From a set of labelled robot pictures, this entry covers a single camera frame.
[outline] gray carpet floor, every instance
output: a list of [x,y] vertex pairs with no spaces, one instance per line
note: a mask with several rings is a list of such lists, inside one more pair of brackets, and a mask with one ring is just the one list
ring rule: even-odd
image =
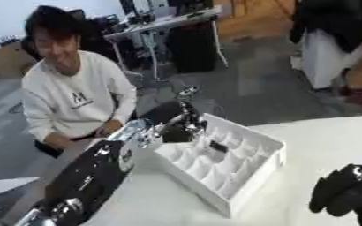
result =
[[[359,106],[343,103],[330,92],[311,90],[303,74],[291,69],[295,47],[284,37],[247,39],[224,47],[229,68],[218,61],[213,72],[176,74],[162,69],[167,82],[153,82],[149,72],[144,81],[130,78],[140,87],[138,112],[196,86],[200,91],[190,101],[200,111],[243,125],[362,115]],[[53,161],[35,150],[18,106],[20,97],[19,79],[0,79],[0,179],[39,176]]]

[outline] white desk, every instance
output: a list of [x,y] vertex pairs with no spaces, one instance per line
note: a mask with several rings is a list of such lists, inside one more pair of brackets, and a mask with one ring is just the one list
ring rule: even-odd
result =
[[179,16],[179,17],[173,17],[173,18],[167,18],[167,19],[158,19],[152,23],[146,24],[146,25],[137,25],[137,26],[131,26],[122,33],[114,33],[104,36],[106,40],[112,43],[114,46],[114,50],[117,54],[117,58],[119,59],[119,64],[122,67],[122,69],[126,72],[129,72],[126,65],[124,64],[124,60],[122,58],[122,55],[119,51],[119,47],[117,46],[117,40],[119,40],[121,37],[127,36],[129,34],[144,34],[142,37],[144,38],[144,43],[147,45],[150,55],[153,59],[153,71],[154,71],[154,77],[155,79],[158,78],[158,60],[156,58],[155,54],[155,40],[154,40],[154,33],[158,30],[163,29],[170,29],[172,27],[177,26],[186,26],[191,24],[200,23],[203,21],[209,21],[211,20],[211,25],[214,32],[214,38],[215,38],[215,47],[216,52],[218,56],[223,61],[223,64],[228,67],[228,61],[225,57],[225,55],[222,52],[222,46],[219,41],[219,35],[218,35],[218,27],[215,22],[216,16],[220,15],[222,13],[222,6],[216,5],[212,9],[206,9],[203,11],[199,11],[199,13],[202,13],[199,16],[188,18],[188,15]]
[[245,207],[223,219],[210,206],[155,167],[141,153],[138,167],[86,226],[357,226],[354,215],[335,218],[308,210],[317,179],[348,163],[362,164],[362,117],[252,127],[287,143],[288,161]]

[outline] black hair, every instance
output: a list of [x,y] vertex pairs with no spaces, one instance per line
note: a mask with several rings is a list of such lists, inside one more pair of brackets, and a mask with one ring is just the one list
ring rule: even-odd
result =
[[80,34],[79,22],[67,11],[53,6],[39,6],[26,21],[26,35],[34,39],[37,29],[46,30],[51,38],[64,40]]

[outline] white tray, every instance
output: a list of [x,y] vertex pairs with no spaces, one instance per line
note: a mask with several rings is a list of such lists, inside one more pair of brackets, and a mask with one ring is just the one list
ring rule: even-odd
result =
[[[164,144],[155,152],[167,173],[233,218],[285,163],[285,144],[219,117],[202,118],[208,121],[207,132],[194,142]],[[210,140],[229,151],[215,151]]]

